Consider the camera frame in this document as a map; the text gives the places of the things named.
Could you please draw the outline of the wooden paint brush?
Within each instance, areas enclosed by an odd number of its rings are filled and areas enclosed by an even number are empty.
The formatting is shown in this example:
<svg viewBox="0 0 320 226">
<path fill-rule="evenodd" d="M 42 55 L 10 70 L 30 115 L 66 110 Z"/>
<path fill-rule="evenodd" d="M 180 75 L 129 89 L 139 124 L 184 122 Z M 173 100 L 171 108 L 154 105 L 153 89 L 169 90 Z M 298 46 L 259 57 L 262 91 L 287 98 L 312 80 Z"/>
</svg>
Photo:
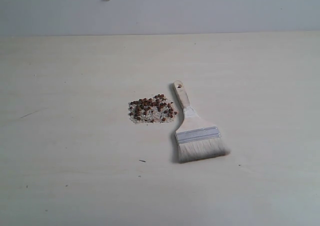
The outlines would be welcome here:
<svg viewBox="0 0 320 226">
<path fill-rule="evenodd" d="M 218 127 L 203 118 L 191 106 L 181 81 L 173 83 L 183 112 L 183 122 L 175 133 L 180 163 L 216 158 L 230 154 Z"/>
</svg>

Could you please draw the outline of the pile of rice and pellets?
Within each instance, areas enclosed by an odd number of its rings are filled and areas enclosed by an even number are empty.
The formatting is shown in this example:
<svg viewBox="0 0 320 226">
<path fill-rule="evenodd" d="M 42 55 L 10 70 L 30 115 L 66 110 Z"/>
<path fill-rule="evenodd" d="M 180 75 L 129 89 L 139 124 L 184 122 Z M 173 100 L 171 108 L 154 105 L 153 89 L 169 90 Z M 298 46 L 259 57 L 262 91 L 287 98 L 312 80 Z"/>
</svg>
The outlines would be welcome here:
<svg viewBox="0 0 320 226">
<path fill-rule="evenodd" d="M 128 116 L 134 124 L 171 123 L 178 113 L 174 102 L 164 94 L 140 98 L 128 104 Z"/>
</svg>

